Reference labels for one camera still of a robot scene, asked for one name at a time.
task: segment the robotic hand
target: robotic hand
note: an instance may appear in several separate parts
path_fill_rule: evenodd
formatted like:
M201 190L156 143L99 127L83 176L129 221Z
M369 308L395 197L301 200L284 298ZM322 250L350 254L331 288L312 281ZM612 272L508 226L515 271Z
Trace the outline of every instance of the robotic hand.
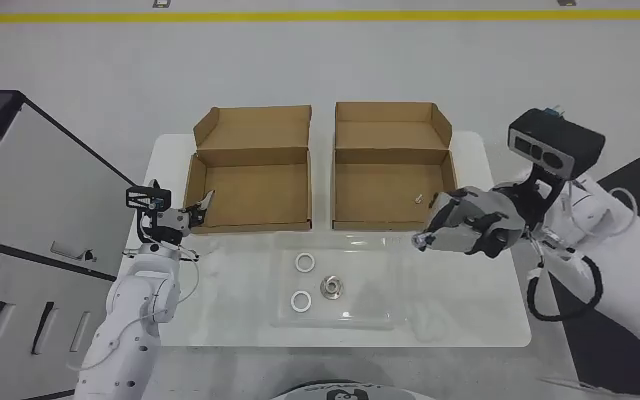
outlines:
M545 214L562 192L598 160L605 138L599 133L566 121L556 110L531 109L509 126L509 148L533 162L523 182L504 183L489 191L464 187L436 194L430 204L427 228L412 237L421 251L436 249L495 258L518 242L530 240L538 254L538 269L529 276L527 304L544 321L562 321L583 315L602 297L602 279L595 263L564 244L544 227ZM541 245L564 261L577 259L593 275L595 294L582 309L566 315L548 316L535 307L534 296L544 267Z
M198 286L197 255L180 247L191 228L201 225L213 192L184 209L171 207L171 192L150 187L127 190L127 207L137 210L137 233L142 242L129 271L118 277L107 296L107 318L95 333L80 368L75 399L140 399L147 386L160 347L158 324L173 319L176 307ZM143 218L150 220L143 227ZM179 299L178 269L181 254L193 262L198 278L193 289Z

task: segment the cardboard box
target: cardboard box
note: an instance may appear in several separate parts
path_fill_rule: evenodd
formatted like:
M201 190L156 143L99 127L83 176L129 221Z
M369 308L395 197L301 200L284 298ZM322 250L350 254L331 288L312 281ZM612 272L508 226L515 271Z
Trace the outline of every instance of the cardboard box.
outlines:
M456 188L451 134L433 103L337 103L333 228L422 229L434 194Z
M185 205L215 190L194 233L308 230L310 106L212 108L193 128Z

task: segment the transparent tray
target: transparent tray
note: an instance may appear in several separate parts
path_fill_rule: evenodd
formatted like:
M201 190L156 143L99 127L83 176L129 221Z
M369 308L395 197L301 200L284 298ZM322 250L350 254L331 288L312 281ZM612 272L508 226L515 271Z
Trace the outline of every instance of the transparent tray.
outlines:
M271 256L272 325L393 329L403 320L397 301L402 281L397 242L373 233L276 233ZM310 272L296 269L300 253L315 258ZM342 294L335 300L320 292L323 278L331 275L343 283ZM299 290L311 296L311 307L305 312L291 307L291 296ZM306 304L304 297L298 300L299 307Z

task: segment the white ring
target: white ring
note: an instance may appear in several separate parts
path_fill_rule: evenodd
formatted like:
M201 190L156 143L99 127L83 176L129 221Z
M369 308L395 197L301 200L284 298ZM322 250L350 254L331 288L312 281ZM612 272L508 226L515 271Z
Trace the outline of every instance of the white ring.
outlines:
M311 260L311 266L307 269L304 269L300 266L300 259L302 257L309 257L309 259ZM316 266L316 259L313 258L313 256L309 253L300 253L298 254L298 257L296 257L296 269L300 272L309 272L313 269L313 267Z
M308 300L307 305L302 307L302 308L296 307L296 304L295 304L295 301L294 301L299 294L305 296L307 298L307 300ZM311 295L309 294L309 292L305 292L304 290L298 290L297 292L295 292L293 294L293 296L291 296L291 308L293 308L293 310L295 312L305 312L310 307L311 307Z

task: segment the box flap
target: box flap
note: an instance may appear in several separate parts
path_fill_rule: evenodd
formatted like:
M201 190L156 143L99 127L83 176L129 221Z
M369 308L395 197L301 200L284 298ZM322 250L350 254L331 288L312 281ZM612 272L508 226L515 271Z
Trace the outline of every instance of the box flap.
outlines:
M306 148L311 106L212 108L194 127L198 150Z
M447 149L451 124L433 103L337 103L336 149Z

